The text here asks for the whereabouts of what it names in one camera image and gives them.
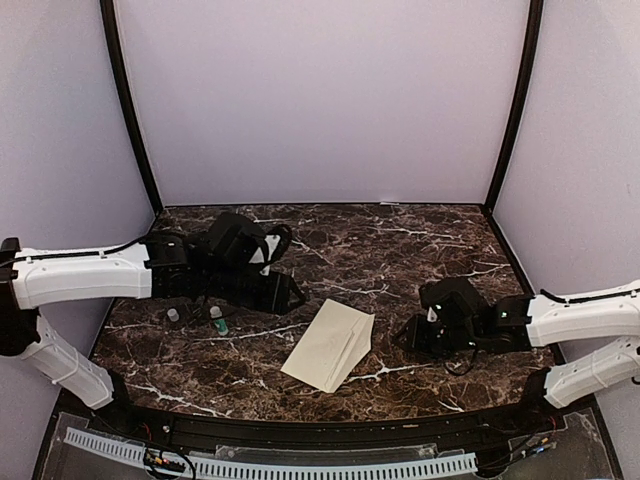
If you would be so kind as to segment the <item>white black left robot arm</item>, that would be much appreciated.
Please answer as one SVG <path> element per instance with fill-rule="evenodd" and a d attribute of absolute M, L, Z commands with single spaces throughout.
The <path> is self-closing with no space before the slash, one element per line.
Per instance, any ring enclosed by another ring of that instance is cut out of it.
<path fill-rule="evenodd" d="M 283 224 L 265 231 L 225 212 L 194 234 L 149 233 L 120 246 L 46 251 L 1 245 L 1 354 L 17 357 L 75 395 L 120 436 L 141 427 L 121 377 L 97 366 L 45 319 L 44 305 L 102 298 L 216 298 L 284 315 L 306 297 L 292 276 L 272 269 L 293 240 Z"/>

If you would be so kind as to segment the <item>green white glue stick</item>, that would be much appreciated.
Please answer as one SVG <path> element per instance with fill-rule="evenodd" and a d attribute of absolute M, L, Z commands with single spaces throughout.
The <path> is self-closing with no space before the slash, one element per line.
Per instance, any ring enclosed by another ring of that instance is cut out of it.
<path fill-rule="evenodd" d="M 226 336 L 229 333 L 229 329 L 226 324 L 225 315 L 223 314 L 221 308 L 218 306 L 212 306 L 209 309 L 209 316 L 213 321 L 217 333 L 220 336 Z"/>

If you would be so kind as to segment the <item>white glue stick cap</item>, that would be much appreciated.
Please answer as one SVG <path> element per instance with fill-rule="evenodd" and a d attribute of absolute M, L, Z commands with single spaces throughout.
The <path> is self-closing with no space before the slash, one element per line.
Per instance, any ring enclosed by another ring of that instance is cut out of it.
<path fill-rule="evenodd" d="M 169 309 L 167 311 L 167 317 L 171 322 L 177 322 L 179 320 L 179 313 L 176 309 Z"/>

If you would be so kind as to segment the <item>beige paper envelope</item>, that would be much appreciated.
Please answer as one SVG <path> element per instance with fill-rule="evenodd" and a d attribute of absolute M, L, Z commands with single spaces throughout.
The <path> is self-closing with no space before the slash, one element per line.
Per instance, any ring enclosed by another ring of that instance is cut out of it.
<path fill-rule="evenodd" d="M 280 371 L 335 393 L 369 353 L 375 315 L 327 299 Z"/>

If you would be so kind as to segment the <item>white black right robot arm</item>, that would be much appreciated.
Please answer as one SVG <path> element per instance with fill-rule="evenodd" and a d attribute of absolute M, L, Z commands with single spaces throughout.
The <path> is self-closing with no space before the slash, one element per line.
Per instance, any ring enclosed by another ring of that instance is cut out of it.
<path fill-rule="evenodd" d="M 571 403 L 625 380 L 639 378 L 639 283 L 556 296 L 546 290 L 489 303 L 464 277 L 419 289 L 422 310 L 396 333 L 396 346 L 429 360 L 469 350 L 492 354 L 529 351 L 572 340 L 610 338 L 577 360 L 532 373 L 510 424 L 534 432 L 549 408 Z"/>

